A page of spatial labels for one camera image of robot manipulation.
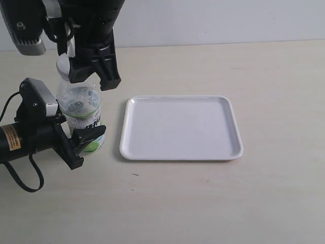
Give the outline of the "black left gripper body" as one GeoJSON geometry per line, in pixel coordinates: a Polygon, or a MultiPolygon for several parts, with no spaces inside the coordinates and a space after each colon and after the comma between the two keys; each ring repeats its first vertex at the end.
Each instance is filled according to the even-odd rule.
{"type": "Polygon", "coordinates": [[[53,117],[45,116],[45,107],[32,86],[24,79],[19,87],[22,102],[19,105],[15,122],[21,129],[27,153],[53,149],[66,162],[70,169],[82,166],[84,159],[74,150],[65,135],[61,124],[53,117]]]}

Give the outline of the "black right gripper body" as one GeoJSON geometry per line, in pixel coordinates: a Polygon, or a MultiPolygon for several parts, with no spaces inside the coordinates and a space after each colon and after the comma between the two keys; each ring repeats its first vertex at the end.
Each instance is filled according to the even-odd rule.
{"type": "Polygon", "coordinates": [[[61,17],[48,19],[48,38],[57,44],[59,55],[68,52],[74,41],[75,57],[92,65],[102,91],[115,89],[121,82],[117,67],[113,26],[119,10],[63,10],[61,17]]]}

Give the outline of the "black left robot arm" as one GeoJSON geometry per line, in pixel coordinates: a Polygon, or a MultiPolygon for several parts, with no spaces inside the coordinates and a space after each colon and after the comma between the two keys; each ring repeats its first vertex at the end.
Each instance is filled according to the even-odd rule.
{"type": "Polygon", "coordinates": [[[12,161],[53,149],[69,166],[76,169],[84,159],[81,151],[105,133],[106,126],[74,129],[68,138],[61,124],[66,121],[58,102],[44,82],[24,79],[19,87],[22,102],[14,123],[1,126],[1,161],[12,161]]]}

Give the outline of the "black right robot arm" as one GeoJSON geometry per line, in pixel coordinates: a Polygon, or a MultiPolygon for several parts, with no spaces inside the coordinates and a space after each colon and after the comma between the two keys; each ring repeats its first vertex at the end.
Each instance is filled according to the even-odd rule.
{"type": "Polygon", "coordinates": [[[118,72],[113,26],[123,1],[58,1],[60,15],[48,21],[50,40],[59,55],[68,52],[70,83],[84,82],[93,73],[100,78],[102,91],[115,89],[121,82],[118,72]]]}

